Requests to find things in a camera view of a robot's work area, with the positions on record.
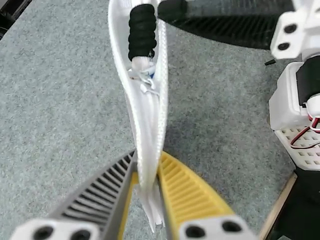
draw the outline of wooden edge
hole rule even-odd
[[[272,210],[270,211],[268,217],[266,218],[260,234],[259,234],[259,240],[265,240],[272,228],[272,226],[274,225],[283,205],[285,204],[287,197],[292,189],[292,187],[294,186],[295,182],[297,179],[297,175],[293,172],[289,178],[289,180],[286,182],[282,192],[280,193],[279,198],[277,199],[277,201],[275,202],[275,204],[273,205]]]

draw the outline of black foam handle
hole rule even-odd
[[[151,4],[141,4],[130,12],[129,54],[134,57],[154,57],[157,46],[155,9]]]

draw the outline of white fabric bag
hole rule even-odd
[[[157,46],[153,59],[128,58],[131,9],[140,4],[152,4],[157,9],[160,0],[110,0],[108,26],[115,66],[125,92],[125,99],[137,150],[139,198],[150,227],[161,224],[159,186],[156,173],[167,126],[168,108],[168,57],[166,25],[156,23]]]

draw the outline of gray carpet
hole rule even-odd
[[[34,0],[0,41],[0,239],[43,217],[134,147],[113,63],[108,1]],[[257,233],[293,164],[267,124],[286,62],[168,27],[164,150],[215,188]],[[125,239],[151,234],[136,195]]]

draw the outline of red wire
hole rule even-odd
[[[316,127],[317,127],[317,125],[318,125],[318,123],[319,123],[319,120],[320,120],[319,118],[316,118],[316,119],[315,119],[314,123],[312,124],[312,127],[313,127],[313,128],[316,128]],[[299,132],[299,133],[297,134],[297,136],[294,137],[294,139],[292,139],[292,141],[291,141],[291,143],[290,143],[292,149],[312,149],[314,146],[317,146],[317,145],[319,144],[319,142],[316,142],[315,144],[311,144],[311,145],[306,146],[306,147],[293,146],[293,145],[296,143],[296,141],[297,141],[299,138],[301,138],[309,129],[310,129],[310,127],[307,126],[305,129],[303,129],[301,132]]]

